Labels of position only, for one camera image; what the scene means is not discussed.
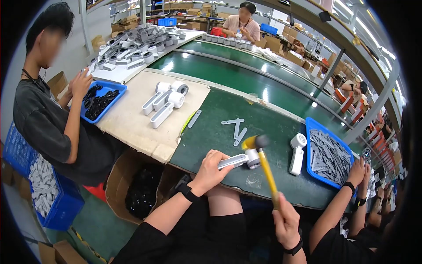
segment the stack of boxes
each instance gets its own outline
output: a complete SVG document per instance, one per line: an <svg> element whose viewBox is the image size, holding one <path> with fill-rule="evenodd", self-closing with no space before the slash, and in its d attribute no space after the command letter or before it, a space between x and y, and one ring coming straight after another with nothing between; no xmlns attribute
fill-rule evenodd
<svg viewBox="0 0 422 264"><path fill-rule="evenodd" d="M136 15L127 16L120 23L111 25L112 34L117 35L128 29L135 29L138 26L138 17Z"/></svg>

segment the hand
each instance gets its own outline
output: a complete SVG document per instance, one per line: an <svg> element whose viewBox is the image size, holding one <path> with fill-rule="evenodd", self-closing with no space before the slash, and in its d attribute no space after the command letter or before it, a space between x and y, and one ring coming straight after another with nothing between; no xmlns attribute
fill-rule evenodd
<svg viewBox="0 0 422 264"><path fill-rule="evenodd" d="M72 80L72 94L73 97L82 99L88 92L89 86L92 82L92 74L86 76L88 68L85 68L82 73L78 73Z"/></svg>
<svg viewBox="0 0 422 264"><path fill-rule="evenodd" d="M251 36L249 34L249 30L247 30L245 27L241 27L240 28L240 32L242 32L242 34L245 35L246 37L250 37Z"/></svg>
<svg viewBox="0 0 422 264"><path fill-rule="evenodd" d="M347 179L347 182L351 182L353 186L356 188L363 180L363 177L365 175L365 161L362 157L360 157L359 160L355 160L352 168L349 172L349 178Z"/></svg>
<svg viewBox="0 0 422 264"><path fill-rule="evenodd" d="M221 160L230 158L230 156L219 152L218 150L208 151L202 165L199 168L195 178L188 184L196 196L202 196L204 193L219 184L224 177L233 169L233 165L218 170L218 163Z"/></svg>
<svg viewBox="0 0 422 264"><path fill-rule="evenodd" d="M381 197L381 200L384 200L384 189L379 187L378 190L376 191L376 195Z"/></svg>
<svg viewBox="0 0 422 264"><path fill-rule="evenodd" d="M276 225L277 240L287 250L299 244L299 219L291 203L286 200L282 193L279 193L280 208L273 210L274 224Z"/></svg>

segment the black wristband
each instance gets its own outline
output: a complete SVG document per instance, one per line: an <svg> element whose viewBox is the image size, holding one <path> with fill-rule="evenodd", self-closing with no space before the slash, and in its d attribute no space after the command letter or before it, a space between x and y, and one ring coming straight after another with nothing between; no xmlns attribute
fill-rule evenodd
<svg viewBox="0 0 422 264"><path fill-rule="evenodd" d="M352 189L352 196L353 196L353 194L354 194L354 186L353 186L353 184L351 183L351 182L345 182L344 184L343 184L343 186L349 186L350 187L350 189Z"/></svg>

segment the blue plastic crate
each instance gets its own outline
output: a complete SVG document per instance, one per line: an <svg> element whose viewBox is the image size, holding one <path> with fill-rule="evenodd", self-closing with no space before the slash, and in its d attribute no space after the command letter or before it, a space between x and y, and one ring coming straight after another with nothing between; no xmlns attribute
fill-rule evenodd
<svg viewBox="0 0 422 264"><path fill-rule="evenodd" d="M35 160L38 157L38 153L34 153ZM56 174L53 168L53 174L57 182L57 189L59 194L56 196L51 209L47 216L44 218L40 213L37 213L37 217L43 227L66 231L72 225L76 215L84 207L85 201L79 192L79 188L72 180ZM32 189L32 183L30 181L31 193L34 192Z"/></svg>
<svg viewBox="0 0 422 264"><path fill-rule="evenodd" d="M328 135L330 137L332 137L334 140L336 140L338 143L340 143L340 145L342 147L344 147L344 149L350 155L350 165L352 165L353 162L354 162L352 150L338 136L336 136L333 132L329 131L326 127L324 127L323 125L321 125L320 123L318 123L317 121L315 121L314 119L312 119L310 117L306 118L306 139L307 139L306 148L308 150L308 154L306 156L306 170L308 171L308 173L312 177L319 179L320 181L327 183L327 184L329 184L329 185L331 185L331 186L333 186L337 189L341 189L341 186L338 185L337 183L334 183L334 182L330 181L329 179L325 179L324 177L319 176L318 174L316 174L315 172L312 171L312 169L311 169L311 167L312 167L311 166L311 137L309 135L309 130L311 130L311 129L318 129L318 130L321 130L323 133L328 133Z"/></svg>
<svg viewBox="0 0 422 264"><path fill-rule="evenodd" d="M20 175L28 178L28 162L33 148L18 132L15 122L12 122L4 144L3 159Z"/></svg>
<svg viewBox="0 0 422 264"><path fill-rule="evenodd" d="M96 96L103 96L105 95L108 91L115 91L115 90L119 90L119 94L111 101L111 103L103 110L103 112L97 117L97 119L95 119L94 121L88 119L85 117L85 113L87 111L87 109L85 108L84 103L82 102L82 106L81 106L81 117L83 119L85 119L86 121L88 121L88 123L91 124L95 124L96 122L98 122L103 115L114 105L114 103L117 102L117 100L119 100L122 95L125 93L127 86L126 85L122 85L122 84L117 84L114 82L105 82L105 81L95 81L90 85L90 88L93 87L94 85L101 85L103 88L99 91L97 91L97 95Z"/></svg>
<svg viewBox="0 0 422 264"><path fill-rule="evenodd" d="M175 26L176 24L177 24L177 19L175 18L161 18L158 20L159 26L171 27L171 26Z"/></svg>
<svg viewBox="0 0 422 264"><path fill-rule="evenodd" d="M270 25L267 25L267 24L262 23L261 24L261 30L262 31L265 31L265 32L268 32L270 34L273 34L273 35L277 35L277 30L278 29L275 28L275 27L272 27Z"/></svg>

